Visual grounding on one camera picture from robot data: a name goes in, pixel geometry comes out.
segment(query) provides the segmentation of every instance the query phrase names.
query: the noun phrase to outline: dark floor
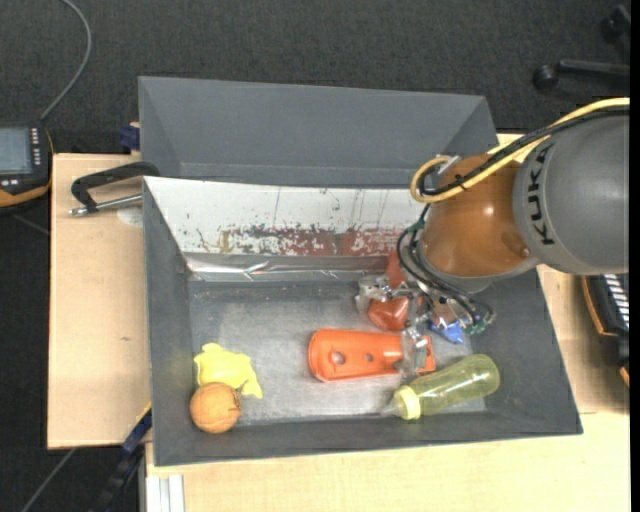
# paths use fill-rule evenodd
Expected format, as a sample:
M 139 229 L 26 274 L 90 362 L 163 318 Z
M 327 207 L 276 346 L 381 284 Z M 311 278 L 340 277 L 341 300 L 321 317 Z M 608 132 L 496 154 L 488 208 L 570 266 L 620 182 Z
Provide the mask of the dark floor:
M 629 82 L 534 69 L 560 58 L 620 63 L 599 21 L 609 0 L 77 0 L 93 53 L 47 118 L 58 152 L 122 152 L 136 77 L 183 76 L 478 94 L 502 132 L 546 125 L 577 105 L 628 95 Z M 630 9 L 630 0 L 625 3 Z M 38 117 L 80 63 L 86 36 L 60 0 L 0 0 L 0 121 Z M 0 509 L 18 511 L 65 452 L 47 452 L 48 201 L 0 216 Z M 31 510 L 86 510 L 118 449 L 74 452 Z M 132 509 L 135 492 L 124 509 Z

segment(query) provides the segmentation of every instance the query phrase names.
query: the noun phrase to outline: screen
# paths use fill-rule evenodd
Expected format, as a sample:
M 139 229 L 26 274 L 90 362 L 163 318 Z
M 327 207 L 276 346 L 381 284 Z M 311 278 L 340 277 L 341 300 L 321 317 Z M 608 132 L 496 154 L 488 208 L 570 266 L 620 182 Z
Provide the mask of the screen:
M 30 172 L 29 129 L 0 127 L 0 175 Z

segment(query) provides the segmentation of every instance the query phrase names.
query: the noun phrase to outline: wooden table surface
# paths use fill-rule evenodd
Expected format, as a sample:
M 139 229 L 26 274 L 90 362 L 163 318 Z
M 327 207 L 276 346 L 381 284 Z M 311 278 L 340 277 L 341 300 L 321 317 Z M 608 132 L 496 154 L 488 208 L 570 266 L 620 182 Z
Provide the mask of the wooden table surface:
M 75 178 L 136 158 L 54 157 L 50 448 L 119 444 L 150 400 L 135 211 L 68 214 Z M 577 278 L 538 271 L 584 434 L 178 467 L 154 466 L 150 441 L 147 474 L 181 473 L 189 512 L 630 510 L 629 390 L 603 361 Z

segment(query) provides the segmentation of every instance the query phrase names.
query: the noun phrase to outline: plastic bottle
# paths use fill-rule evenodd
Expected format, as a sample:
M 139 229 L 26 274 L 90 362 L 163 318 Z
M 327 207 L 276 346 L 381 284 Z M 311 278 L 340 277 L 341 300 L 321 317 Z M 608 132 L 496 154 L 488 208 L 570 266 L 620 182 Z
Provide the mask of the plastic bottle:
M 500 373 L 493 360 L 486 354 L 473 354 L 401 386 L 381 414 L 414 420 L 458 402 L 485 397 L 499 386 Z

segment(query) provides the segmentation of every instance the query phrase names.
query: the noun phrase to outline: small round fruit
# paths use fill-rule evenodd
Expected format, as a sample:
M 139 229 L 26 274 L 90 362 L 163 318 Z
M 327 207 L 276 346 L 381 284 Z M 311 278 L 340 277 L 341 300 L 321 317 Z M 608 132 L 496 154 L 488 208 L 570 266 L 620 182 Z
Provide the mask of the small round fruit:
M 222 382 L 199 387 L 189 404 L 191 418 L 198 428 L 212 434 L 226 432 L 240 417 L 240 397 Z

